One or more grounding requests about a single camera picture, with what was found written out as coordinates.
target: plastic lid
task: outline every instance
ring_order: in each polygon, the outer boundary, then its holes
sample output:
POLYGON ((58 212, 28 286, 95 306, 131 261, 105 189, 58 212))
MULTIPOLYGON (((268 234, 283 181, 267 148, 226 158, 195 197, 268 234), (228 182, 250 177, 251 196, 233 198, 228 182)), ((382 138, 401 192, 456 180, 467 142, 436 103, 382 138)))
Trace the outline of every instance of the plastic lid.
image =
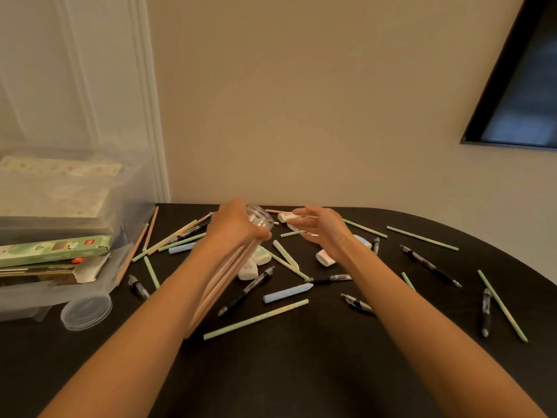
POLYGON ((99 293, 75 299, 62 309, 60 319, 68 330, 79 331, 93 327, 104 320, 112 311, 110 296, 99 293))

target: eraser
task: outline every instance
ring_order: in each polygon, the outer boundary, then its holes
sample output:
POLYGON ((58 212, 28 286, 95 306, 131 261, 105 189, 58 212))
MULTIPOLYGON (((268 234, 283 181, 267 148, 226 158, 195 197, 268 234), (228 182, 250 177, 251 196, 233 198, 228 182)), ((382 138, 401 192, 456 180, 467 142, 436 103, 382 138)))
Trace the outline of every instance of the eraser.
POLYGON ((255 280, 257 279, 257 264, 251 258, 249 258, 243 267, 238 272, 238 278, 240 280, 255 280))
POLYGON ((271 260, 271 255, 267 249, 262 246, 258 246, 255 252, 252 254, 251 259, 255 261, 257 265, 267 264, 271 260))
POLYGON ((356 239, 358 239, 362 244, 364 244, 367 248, 370 248, 370 249, 372 248, 372 244, 370 242, 368 242, 366 239, 364 239, 363 237, 358 236, 358 235, 354 235, 354 237, 356 239))
POLYGON ((325 267, 330 267, 333 264, 336 264, 337 262, 332 259, 328 253, 325 252, 324 249, 322 249, 321 251, 319 251, 315 257, 317 258, 317 260, 319 262, 321 262, 325 267))
POLYGON ((298 293, 306 292, 313 287, 313 283, 305 283, 300 286, 294 286, 293 288, 281 290, 280 292, 271 293, 269 295, 265 295, 263 297, 263 302, 268 304, 269 302, 273 302, 275 300, 279 300, 282 298, 287 298, 288 296, 298 295, 298 293))
POLYGON ((193 249, 193 247, 196 245, 197 242, 192 242, 191 244, 184 244, 184 245, 178 245, 178 246, 174 246, 173 248, 170 248, 168 250, 169 253, 182 253, 184 251, 190 251, 193 249))
POLYGON ((278 221, 280 221, 281 223, 286 223, 286 220, 289 220, 290 218, 300 217, 300 216, 297 216, 294 213, 280 213, 277 217, 278 217, 278 221))

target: black table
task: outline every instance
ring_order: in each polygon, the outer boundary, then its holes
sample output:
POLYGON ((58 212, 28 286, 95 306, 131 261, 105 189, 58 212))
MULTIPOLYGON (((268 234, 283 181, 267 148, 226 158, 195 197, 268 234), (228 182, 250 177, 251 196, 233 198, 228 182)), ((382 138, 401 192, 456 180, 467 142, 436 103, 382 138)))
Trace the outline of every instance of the black table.
MULTIPOLYGON (((290 210, 276 207, 278 210, 290 210)), ((171 234, 215 206, 162 204, 152 241, 171 234)), ((488 351, 550 416, 557 416, 557 287, 520 261, 470 235, 436 222, 390 210, 337 208, 345 218, 388 234, 381 239, 379 257, 400 274, 405 271, 416 290, 488 351), (399 233, 390 225, 457 246, 455 252, 399 233), (403 244, 445 269, 462 289, 444 285, 427 269, 403 256, 403 244), (493 302, 492 331, 480 336, 481 269, 511 311, 530 343, 522 343, 493 302)), ((350 226, 369 241, 372 234, 350 226)), ((300 236, 273 234, 304 273, 342 273, 315 259, 319 247, 300 236)), ((271 241, 263 244, 275 251, 271 241)), ((187 253, 156 253, 151 263, 160 281, 169 276, 187 253)), ((245 285, 235 279, 198 330, 182 345, 151 416, 188 417, 344 417, 441 416, 431 395, 411 370, 377 318, 351 309, 340 298, 361 298, 353 282, 315 287, 310 292, 264 305, 264 294, 303 281, 280 264, 264 287, 258 288, 236 311, 216 318, 217 310, 245 285), (298 300, 308 305, 203 341, 202 334, 298 300)), ((142 262, 129 272, 153 291, 142 262)), ((42 323, 17 320, 0 323, 0 415, 36 416, 63 384, 138 308, 141 301, 126 285, 112 293, 114 308, 97 326, 68 331, 53 307, 42 323)))

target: white eraser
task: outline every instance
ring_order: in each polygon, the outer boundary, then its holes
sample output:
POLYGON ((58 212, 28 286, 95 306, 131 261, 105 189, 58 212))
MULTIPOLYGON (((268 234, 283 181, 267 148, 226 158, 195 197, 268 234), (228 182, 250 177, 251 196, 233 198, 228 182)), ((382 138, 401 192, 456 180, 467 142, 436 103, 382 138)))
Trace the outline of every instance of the white eraser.
POLYGON ((286 223, 286 220, 290 218, 300 217, 300 216, 297 216, 294 213, 280 213, 277 217, 278 217, 278 221, 280 221, 281 223, 286 223))
POLYGON ((258 246, 255 252, 252 254, 251 259, 255 261, 257 265, 267 264, 271 260, 271 254, 267 249, 262 246, 258 246))
POLYGON ((238 272, 238 278, 240 280, 254 280, 257 279, 257 264, 251 258, 243 265, 243 267, 238 272))
POLYGON ((333 264, 336 264, 337 262, 332 259, 328 253, 325 252, 324 249, 322 249, 321 251, 319 251, 315 257, 317 258, 317 260, 319 262, 321 262, 325 267, 330 267, 333 264))
POLYGON ((370 242, 368 242, 366 239, 364 239, 363 237, 358 236, 358 235, 354 235, 354 237, 356 239, 358 239, 362 244, 364 244, 367 248, 370 248, 370 249, 372 248, 372 244, 370 242))

